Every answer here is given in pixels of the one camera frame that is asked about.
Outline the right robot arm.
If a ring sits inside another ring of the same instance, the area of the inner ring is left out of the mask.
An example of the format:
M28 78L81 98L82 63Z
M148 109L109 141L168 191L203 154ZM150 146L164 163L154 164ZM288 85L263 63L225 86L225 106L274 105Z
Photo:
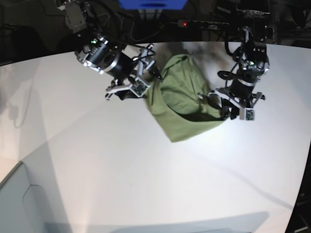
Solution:
M219 111L214 97L208 96L208 85L189 52L181 41L160 44L160 48L178 46L171 58L161 60L152 43L138 46L139 53L130 57L124 53L127 46L136 47L135 41L126 41L120 26L113 35L100 22L91 0L63 0L60 9L66 12L71 30L82 36L75 56L85 67L113 79L106 89L105 98L112 95L125 99L144 99L148 109L181 110L184 114Z

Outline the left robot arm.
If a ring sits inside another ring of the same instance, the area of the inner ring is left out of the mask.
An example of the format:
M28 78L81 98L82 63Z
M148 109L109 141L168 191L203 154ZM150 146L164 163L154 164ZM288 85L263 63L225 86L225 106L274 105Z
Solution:
M219 111L220 116L202 114L208 120L225 120L228 117L253 121L255 105L266 97L254 93L256 84L270 68L266 40L269 38L268 0L218 0L214 14L221 18L217 30L223 34L225 51L233 61L230 71L218 71L225 86L209 91L199 98Z

